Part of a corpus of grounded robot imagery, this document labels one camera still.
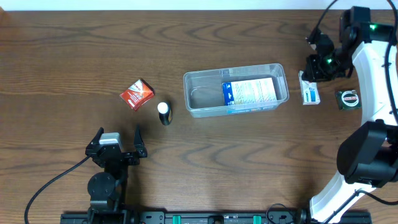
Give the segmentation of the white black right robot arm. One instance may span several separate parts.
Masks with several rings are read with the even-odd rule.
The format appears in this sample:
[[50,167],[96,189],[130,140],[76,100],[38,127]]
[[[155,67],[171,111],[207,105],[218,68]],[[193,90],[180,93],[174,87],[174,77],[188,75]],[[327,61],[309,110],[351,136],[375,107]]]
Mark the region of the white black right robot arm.
[[301,81],[328,82],[356,73],[362,102],[361,126],[340,146],[337,172],[295,223],[370,223],[367,212],[351,212],[362,196],[397,181],[397,25],[371,20],[367,7],[342,13],[340,47],[319,27],[307,38],[315,53],[307,57]]

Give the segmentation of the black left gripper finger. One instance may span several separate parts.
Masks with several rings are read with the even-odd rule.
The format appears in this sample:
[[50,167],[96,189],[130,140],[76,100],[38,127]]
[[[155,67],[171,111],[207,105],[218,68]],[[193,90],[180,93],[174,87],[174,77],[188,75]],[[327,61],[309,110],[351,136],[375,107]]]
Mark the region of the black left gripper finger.
[[135,132],[134,132],[134,147],[137,152],[144,152],[145,151],[145,144],[144,141],[142,140],[141,132],[139,125],[136,126]]
[[92,143],[93,144],[99,144],[100,143],[100,138],[101,138],[103,133],[104,133],[104,129],[102,127],[100,127],[98,132],[96,133],[96,135],[92,139]]

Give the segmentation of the blue fever patch box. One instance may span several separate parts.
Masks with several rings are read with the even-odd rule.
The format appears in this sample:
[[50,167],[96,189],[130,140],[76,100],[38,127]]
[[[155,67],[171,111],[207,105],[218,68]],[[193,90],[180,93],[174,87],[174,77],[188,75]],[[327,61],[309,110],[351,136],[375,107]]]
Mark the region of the blue fever patch box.
[[226,106],[277,101],[272,78],[224,82],[222,91]]

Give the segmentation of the red packet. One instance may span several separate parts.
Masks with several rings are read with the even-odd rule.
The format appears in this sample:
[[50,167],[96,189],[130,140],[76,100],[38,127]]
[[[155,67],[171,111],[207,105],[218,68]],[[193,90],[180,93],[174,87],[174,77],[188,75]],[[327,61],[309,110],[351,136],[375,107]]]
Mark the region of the red packet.
[[144,103],[153,98],[154,95],[154,89],[144,80],[140,79],[122,92],[120,97],[131,109],[137,111]]

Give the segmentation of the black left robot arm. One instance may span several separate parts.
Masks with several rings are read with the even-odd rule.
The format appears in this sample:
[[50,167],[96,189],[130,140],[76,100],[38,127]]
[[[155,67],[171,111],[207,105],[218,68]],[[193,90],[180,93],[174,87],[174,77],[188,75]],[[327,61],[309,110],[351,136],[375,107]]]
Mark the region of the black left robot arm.
[[96,212],[116,212],[124,203],[128,167],[140,164],[140,159],[147,157],[139,127],[134,132],[134,150],[122,152],[122,149],[120,134],[105,133],[103,128],[99,128],[85,149],[85,154],[104,169],[88,182],[90,207]]

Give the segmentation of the green round sachet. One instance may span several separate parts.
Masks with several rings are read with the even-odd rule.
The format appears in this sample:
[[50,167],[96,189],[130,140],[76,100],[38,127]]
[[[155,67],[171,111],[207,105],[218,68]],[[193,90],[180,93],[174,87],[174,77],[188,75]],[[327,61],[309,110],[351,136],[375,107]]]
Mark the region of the green round sachet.
[[356,90],[337,91],[335,93],[339,110],[357,110],[361,102]]

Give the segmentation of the white small carton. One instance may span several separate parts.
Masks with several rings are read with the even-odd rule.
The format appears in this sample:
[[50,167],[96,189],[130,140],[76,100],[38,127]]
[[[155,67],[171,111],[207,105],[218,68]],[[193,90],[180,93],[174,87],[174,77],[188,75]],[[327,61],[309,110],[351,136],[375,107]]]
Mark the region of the white small carton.
[[318,105],[320,96],[315,82],[308,82],[302,79],[303,71],[299,71],[298,77],[303,105]]

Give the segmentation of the black bottle white cap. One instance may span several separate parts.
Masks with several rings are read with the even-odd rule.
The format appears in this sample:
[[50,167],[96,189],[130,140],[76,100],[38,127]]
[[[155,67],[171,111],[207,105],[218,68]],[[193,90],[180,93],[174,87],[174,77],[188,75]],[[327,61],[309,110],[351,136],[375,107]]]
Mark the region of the black bottle white cap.
[[170,105],[164,101],[160,102],[157,105],[157,110],[159,112],[160,122],[164,126],[168,126],[172,121],[172,110],[171,110]]

